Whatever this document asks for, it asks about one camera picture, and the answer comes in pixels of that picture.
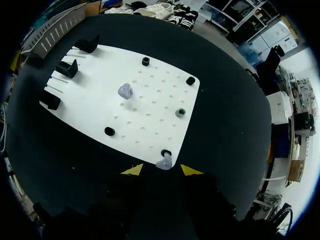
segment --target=yellow marker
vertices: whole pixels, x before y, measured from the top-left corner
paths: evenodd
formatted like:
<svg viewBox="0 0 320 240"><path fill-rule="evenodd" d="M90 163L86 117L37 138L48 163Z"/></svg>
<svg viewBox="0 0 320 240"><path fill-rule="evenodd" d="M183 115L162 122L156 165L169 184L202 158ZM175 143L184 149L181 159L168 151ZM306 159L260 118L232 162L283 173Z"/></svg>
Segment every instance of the yellow marker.
<svg viewBox="0 0 320 240"><path fill-rule="evenodd" d="M186 166L186 165L182 165L182 164L181 164L181 168L182 168L182 171L183 171L183 173L184 173L185 176L189 176L189 175L192 175L192 174L195 174L195 175L204 174L203 172L194 170L193 168L188 167L188 166Z"/></svg>
<svg viewBox="0 0 320 240"><path fill-rule="evenodd" d="M143 166L143 164L139 164L137 166L134 166L133 168L130 168L128 170L121 172L121 174L127 174L127 175L132 174L132 175L138 176L141 172L142 166Z"/></svg>

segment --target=black peg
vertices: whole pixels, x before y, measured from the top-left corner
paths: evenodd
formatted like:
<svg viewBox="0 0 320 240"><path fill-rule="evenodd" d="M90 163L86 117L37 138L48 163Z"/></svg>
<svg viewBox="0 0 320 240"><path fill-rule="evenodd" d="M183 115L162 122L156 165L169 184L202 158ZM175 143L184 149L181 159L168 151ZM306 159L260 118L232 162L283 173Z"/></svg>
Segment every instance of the black peg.
<svg viewBox="0 0 320 240"><path fill-rule="evenodd" d="M186 82L186 84L188 84L189 86L191 86L192 84L194 84L195 83L195 78L194 77L192 77L192 76L190 76L190 77L188 77L188 79L185 81Z"/></svg>
<svg viewBox="0 0 320 240"><path fill-rule="evenodd" d="M169 154L170 156L172 155L172 153L169 150L166 150L166 149L161 150L161 156L165 157L165 154Z"/></svg>
<svg viewBox="0 0 320 240"><path fill-rule="evenodd" d="M116 132L113 128L107 126L104 129L104 133L107 134L108 136L113 136L113 135L115 135Z"/></svg>
<svg viewBox="0 0 320 240"><path fill-rule="evenodd" d="M142 58L142 65L143 66L148 66L150 64L150 59L148 57Z"/></svg>

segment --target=shoe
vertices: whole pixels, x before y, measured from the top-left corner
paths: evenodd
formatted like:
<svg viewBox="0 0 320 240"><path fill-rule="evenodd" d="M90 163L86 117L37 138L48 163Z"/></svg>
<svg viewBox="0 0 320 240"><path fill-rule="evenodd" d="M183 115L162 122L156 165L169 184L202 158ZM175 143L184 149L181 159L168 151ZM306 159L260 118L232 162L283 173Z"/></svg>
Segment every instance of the shoe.
<svg viewBox="0 0 320 240"><path fill-rule="evenodd" d="M182 16L171 15L166 21L175 25L179 25L182 21Z"/></svg>
<svg viewBox="0 0 320 240"><path fill-rule="evenodd" d="M179 26L181 26L182 28L188 29L188 30L192 30L192 28L194 27L196 20L193 20L189 17L184 17L182 18Z"/></svg>
<svg viewBox="0 0 320 240"><path fill-rule="evenodd" d="M161 11L162 9L172 9L173 6L170 3L158 3L147 6L146 9L152 12Z"/></svg>
<svg viewBox="0 0 320 240"><path fill-rule="evenodd" d="M190 17L193 20L197 20L199 13L197 11L192 10L192 11L186 13L185 15Z"/></svg>
<svg viewBox="0 0 320 240"><path fill-rule="evenodd" d="M121 7L113 7L106 10L104 14L132 14L134 11L128 5L123 5Z"/></svg>
<svg viewBox="0 0 320 240"><path fill-rule="evenodd" d="M164 20L170 15L174 14L174 8L169 3L154 4L147 6L145 9L150 12L154 12L155 18L161 20Z"/></svg>
<svg viewBox="0 0 320 240"><path fill-rule="evenodd" d="M175 13L186 13L187 14L191 11L189 6L182 5L182 4L176 5L173 9L174 9Z"/></svg>
<svg viewBox="0 0 320 240"><path fill-rule="evenodd" d="M136 15L139 14L139 15L142 15L142 16L150 17L150 18L155 18L156 17L156 14L153 11L148 11L145 8L139 8L139 9L135 10L133 12L133 14L136 14Z"/></svg>

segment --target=white cabinet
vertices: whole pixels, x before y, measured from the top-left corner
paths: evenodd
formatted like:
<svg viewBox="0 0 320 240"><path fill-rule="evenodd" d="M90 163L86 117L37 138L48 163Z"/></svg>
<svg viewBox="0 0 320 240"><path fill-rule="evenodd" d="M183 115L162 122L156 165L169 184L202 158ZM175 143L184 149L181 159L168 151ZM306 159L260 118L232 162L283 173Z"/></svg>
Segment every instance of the white cabinet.
<svg viewBox="0 0 320 240"><path fill-rule="evenodd" d="M262 39L261 36L258 36L255 40L252 41L252 48L258 53L262 53L264 50L268 49L269 46Z"/></svg>
<svg viewBox="0 0 320 240"><path fill-rule="evenodd" d="M279 42L281 39L288 36L290 33L289 28L281 20L275 25L270 27L267 31L261 34L261 37L268 46L272 46L275 43Z"/></svg>
<svg viewBox="0 0 320 240"><path fill-rule="evenodd" d="M276 42L272 47L275 47L277 45L280 45L280 47L283 49L284 53L287 53L290 50L298 47L298 44L296 43L294 36L292 36L291 34L289 34L285 38L281 39L280 41Z"/></svg>
<svg viewBox="0 0 320 240"><path fill-rule="evenodd" d="M264 50L262 52L262 54L260 55L260 60L265 61L270 53L271 49L267 48L266 50Z"/></svg>

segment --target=floor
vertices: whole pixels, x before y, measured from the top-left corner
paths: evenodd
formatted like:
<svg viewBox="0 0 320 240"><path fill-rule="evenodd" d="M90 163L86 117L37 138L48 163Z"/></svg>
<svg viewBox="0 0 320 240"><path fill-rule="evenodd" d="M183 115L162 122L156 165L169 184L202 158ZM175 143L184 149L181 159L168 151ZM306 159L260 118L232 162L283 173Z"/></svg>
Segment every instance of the floor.
<svg viewBox="0 0 320 240"><path fill-rule="evenodd" d="M247 62L247 60L240 55L240 53L237 50L237 46L226 39L225 32L220 31L210 22L206 21L205 23L201 23L196 21L192 31L195 34L198 34L201 37L212 42L221 50L226 52L230 57L236 60L244 69L250 69L252 72L255 72L252 65L250 65Z"/></svg>

